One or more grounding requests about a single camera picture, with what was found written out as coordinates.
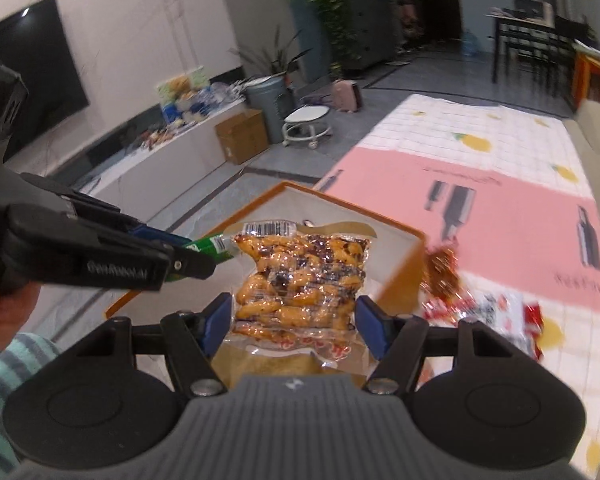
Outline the striped sleeve forearm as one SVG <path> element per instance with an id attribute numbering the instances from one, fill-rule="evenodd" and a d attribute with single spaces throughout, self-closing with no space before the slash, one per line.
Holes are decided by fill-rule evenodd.
<path id="1" fill-rule="evenodd" d="M 3 412 L 7 398 L 42 367 L 60 355 L 51 341 L 29 333 L 19 333 L 0 352 L 0 479 L 18 465 L 19 460 L 6 436 Z"/>

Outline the person left hand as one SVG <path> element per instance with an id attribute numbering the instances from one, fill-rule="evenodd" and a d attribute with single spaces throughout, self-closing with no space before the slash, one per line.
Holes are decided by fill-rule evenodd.
<path id="1" fill-rule="evenodd" d="M 30 282 L 7 296 L 0 296 L 0 351 L 4 350 L 30 318 L 41 285 Z"/>

